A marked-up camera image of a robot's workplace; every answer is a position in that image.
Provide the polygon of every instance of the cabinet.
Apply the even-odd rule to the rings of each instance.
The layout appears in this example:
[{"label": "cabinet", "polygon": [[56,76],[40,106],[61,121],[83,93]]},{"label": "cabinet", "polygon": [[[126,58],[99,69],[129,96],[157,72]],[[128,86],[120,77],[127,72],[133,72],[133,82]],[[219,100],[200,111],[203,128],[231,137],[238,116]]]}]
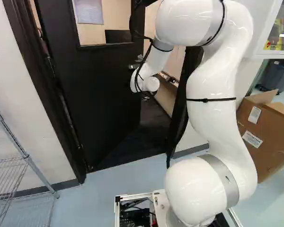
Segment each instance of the cabinet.
[{"label": "cabinet", "polygon": [[245,5],[254,22],[254,35],[245,57],[284,58],[284,0],[236,0]]}]

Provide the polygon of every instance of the white label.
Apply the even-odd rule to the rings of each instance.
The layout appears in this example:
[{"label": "white label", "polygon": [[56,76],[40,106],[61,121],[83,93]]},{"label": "white label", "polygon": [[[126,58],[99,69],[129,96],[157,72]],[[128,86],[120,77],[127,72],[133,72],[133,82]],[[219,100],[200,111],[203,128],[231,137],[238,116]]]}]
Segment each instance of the white label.
[{"label": "white label", "polygon": [[263,143],[262,140],[260,140],[258,137],[256,137],[255,135],[253,135],[252,133],[250,133],[249,131],[246,131],[244,133],[244,135],[242,136],[242,138],[249,144],[251,144],[252,146],[254,146],[255,148],[259,148],[261,146],[261,144]]},{"label": "white label", "polygon": [[259,117],[260,117],[260,114],[261,114],[261,109],[257,108],[257,107],[253,107],[251,112],[250,112],[250,115],[248,117],[248,121],[251,122],[251,123],[254,123],[256,124]]}]

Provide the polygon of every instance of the white wall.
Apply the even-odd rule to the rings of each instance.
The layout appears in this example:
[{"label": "white wall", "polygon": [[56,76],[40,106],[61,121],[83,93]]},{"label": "white wall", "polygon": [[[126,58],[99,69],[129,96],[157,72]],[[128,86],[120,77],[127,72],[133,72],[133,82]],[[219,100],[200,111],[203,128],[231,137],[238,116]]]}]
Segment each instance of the white wall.
[{"label": "white wall", "polygon": [[[0,0],[0,112],[50,183],[75,175],[31,81]],[[18,156],[0,129],[0,158]],[[30,169],[20,189],[42,186]]]}]

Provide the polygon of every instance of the black cable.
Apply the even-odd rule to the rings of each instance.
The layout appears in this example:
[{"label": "black cable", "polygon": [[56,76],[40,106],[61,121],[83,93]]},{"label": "black cable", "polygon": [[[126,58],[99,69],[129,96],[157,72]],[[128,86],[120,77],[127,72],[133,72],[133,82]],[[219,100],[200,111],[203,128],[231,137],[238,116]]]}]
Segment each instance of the black cable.
[{"label": "black cable", "polygon": [[143,208],[140,208],[140,207],[131,207],[131,208],[136,208],[136,209],[138,209],[138,210],[144,210],[145,212],[148,212],[148,213],[150,213],[150,214],[156,216],[155,213],[152,213],[152,212],[150,212],[150,211],[146,211],[147,208],[144,208],[144,209],[143,209]]},{"label": "black cable", "polygon": [[232,101],[236,100],[237,98],[201,98],[201,99],[194,99],[194,98],[187,98],[187,101],[191,102],[203,102],[203,103],[208,103],[208,102],[222,102],[222,101]]},{"label": "black cable", "polygon": [[[135,7],[134,7],[134,12],[142,5],[142,0],[140,2],[137,2]],[[143,57],[142,61],[140,62],[140,66],[137,69],[136,75],[134,77],[134,86],[137,92],[142,92],[142,89],[139,87],[139,83],[138,83],[138,77],[141,78],[141,80],[144,80],[141,76],[140,76],[140,70],[143,66],[143,64],[146,62],[147,57],[149,56],[150,52],[151,52],[151,47],[153,46],[153,39],[144,36],[142,34],[140,34],[138,31],[133,29],[133,20],[132,20],[132,15],[129,18],[129,30],[131,32],[132,36],[135,36],[135,34],[138,36],[138,38],[143,38],[143,39],[148,39],[150,41],[150,46],[145,54],[145,56]]]}]

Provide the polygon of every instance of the box flap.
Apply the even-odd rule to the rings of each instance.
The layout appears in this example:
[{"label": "box flap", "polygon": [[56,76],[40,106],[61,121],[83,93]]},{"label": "box flap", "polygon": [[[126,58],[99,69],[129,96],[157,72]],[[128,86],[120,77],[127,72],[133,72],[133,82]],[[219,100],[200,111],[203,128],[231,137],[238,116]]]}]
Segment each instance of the box flap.
[{"label": "box flap", "polygon": [[246,97],[246,99],[255,104],[268,104],[271,103],[271,101],[274,99],[278,91],[279,91],[278,89],[267,91],[257,95],[248,96]]},{"label": "box flap", "polygon": [[269,103],[266,104],[270,108],[277,110],[278,112],[284,114],[284,104],[283,103]]}]

